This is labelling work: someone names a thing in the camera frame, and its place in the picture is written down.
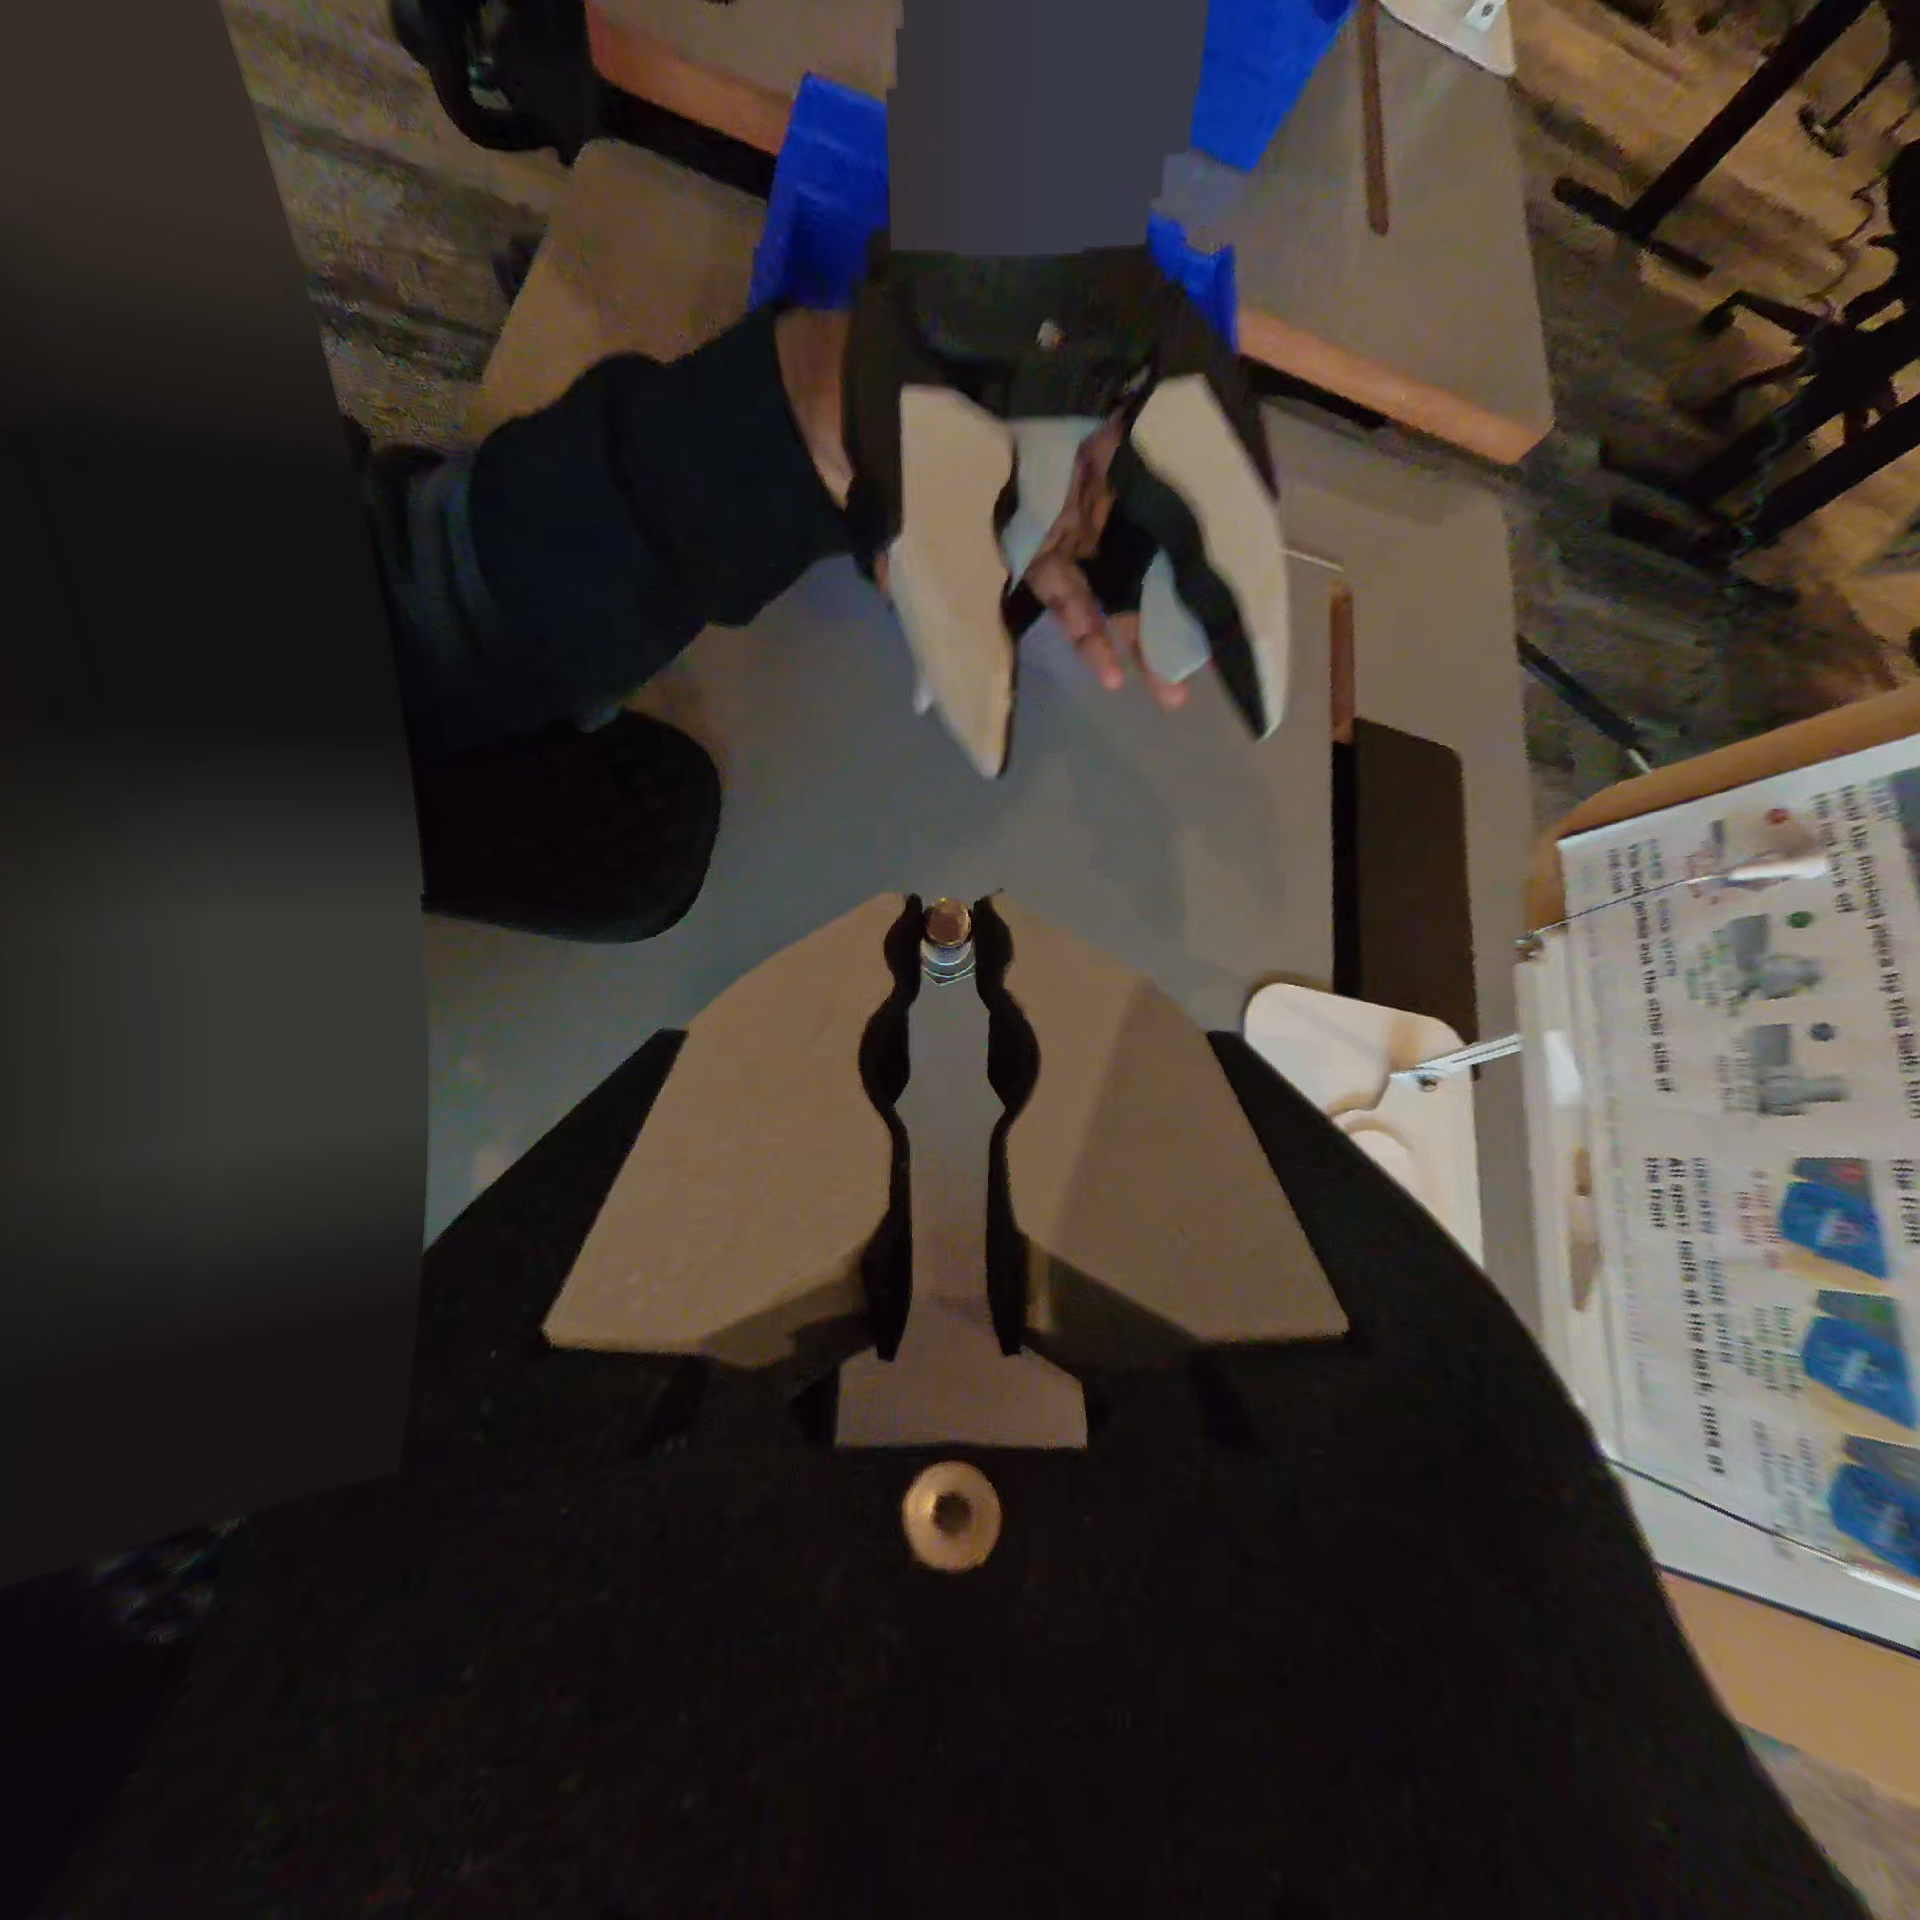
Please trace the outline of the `person's left forearm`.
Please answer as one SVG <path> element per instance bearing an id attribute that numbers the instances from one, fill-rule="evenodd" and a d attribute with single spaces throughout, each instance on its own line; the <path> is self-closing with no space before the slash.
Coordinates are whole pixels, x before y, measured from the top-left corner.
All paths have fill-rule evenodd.
<path id="1" fill-rule="evenodd" d="M 351 426 L 410 749 L 586 729 L 845 556 L 844 342 L 839 318 L 766 304 L 669 362 L 605 356 L 471 449 Z"/>

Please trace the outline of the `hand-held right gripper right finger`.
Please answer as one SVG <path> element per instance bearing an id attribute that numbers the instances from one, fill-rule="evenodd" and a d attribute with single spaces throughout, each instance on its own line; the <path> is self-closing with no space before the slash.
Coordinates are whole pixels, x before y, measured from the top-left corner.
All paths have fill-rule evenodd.
<path id="1" fill-rule="evenodd" d="M 1212 1353 L 1348 1329 L 1208 1034 L 1145 973 L 975 900 L 984 1274 L 1006 1353 Z"/>

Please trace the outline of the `blue divided plastic bin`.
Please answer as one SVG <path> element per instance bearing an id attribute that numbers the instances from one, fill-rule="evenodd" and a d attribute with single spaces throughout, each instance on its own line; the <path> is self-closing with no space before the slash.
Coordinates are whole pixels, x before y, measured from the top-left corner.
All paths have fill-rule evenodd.
<path id="1" fill-rule="evenodd" d="M 1352 2 L 1212 2 L 1189 148 L 1177 160 L 1198 163 L 1201 186 L 1254 177 L 1351 11 Z M 1236 350 L 1234 244 L 1200 242 L 1198 221 L 1154 205 L 1148 246 L 1217 339 Z"/>

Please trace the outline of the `grey desk with wooden edge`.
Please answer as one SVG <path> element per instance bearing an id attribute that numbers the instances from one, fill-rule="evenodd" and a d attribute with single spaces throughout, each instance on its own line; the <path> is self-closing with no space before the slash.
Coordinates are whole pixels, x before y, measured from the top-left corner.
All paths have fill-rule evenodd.
<path id="1" fill-rule="evenodd" d="M 636 101 L 774 156 L 805 75 L 879 97 L 888 2 L 600 2 L 594 74 Z M 1236 257 L 1256 364 L 1484 462 L 1552 427 L 1510 86 L 1378 20 L 1384 230 L 1368 221 L 1358 28 L 1342 28 L 1260 164 L 1168 163 L 1159 208 Z"/>

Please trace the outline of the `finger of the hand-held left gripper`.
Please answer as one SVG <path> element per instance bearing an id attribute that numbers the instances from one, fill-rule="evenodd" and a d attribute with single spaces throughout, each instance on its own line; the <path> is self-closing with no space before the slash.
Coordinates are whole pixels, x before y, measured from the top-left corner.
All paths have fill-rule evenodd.
<path id="1" fill-rule="evenodd" d="M 1145 668 L 1184 683 L 1208 668 L 1252 738 L 1288 696 L 1288 552 L 1280 497 L 1205 376 L 1159 381 L 1112 454 L 1112 531 L 1138 577 Z"/>
<path id="2" fill-rule="evenodd" d="M 898 396 L 901 524 L 888 597 L 916 672 L 918 707 L 996 780 L 1010 749 L 1016 645 L 1000 601 L 1013 574 L 1000 525 L 1016 499 L 1016 441 L 960 392 Z"/>

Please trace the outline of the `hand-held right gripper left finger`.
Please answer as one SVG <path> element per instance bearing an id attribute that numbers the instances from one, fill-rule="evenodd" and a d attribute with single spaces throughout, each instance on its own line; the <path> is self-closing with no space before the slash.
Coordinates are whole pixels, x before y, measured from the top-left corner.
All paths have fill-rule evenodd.
<path id="1" fill-rule="evenodd" d="M 893 1357 L 914 1286 L 901 1099 L 918 993 L 920 900 L 876 896 L 712 1000 L 543 1339 L 741 1372 Z"/>

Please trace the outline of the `person's left hand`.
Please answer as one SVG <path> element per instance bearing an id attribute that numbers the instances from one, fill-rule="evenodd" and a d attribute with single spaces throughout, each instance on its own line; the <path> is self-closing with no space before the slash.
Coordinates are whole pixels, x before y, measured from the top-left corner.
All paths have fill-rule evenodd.
<path id="1" fill-rule="evenodd" d="M 844 372 L 850 316 L 845 310 L 780 307 L 774 348 L 790 417 L 807 454 L 833 506 L 844 510 L 854 483 L 845 445 Z M 1084 437 L 1074 453 L 1072 486 L 1022 577 L 1072 652 L 1104 691 L 1119 691 L 1136 674 L 1152 701 L 1175 714 L 1189 688 L 1159 674 L 1145 658 L 1140 620 L 1118 611 L 1087 581 L 1086 562 L 1096 554 L 1112 514 L 1110 467 L 1126 432 L 1126 417 L 1110 417 Z"/>

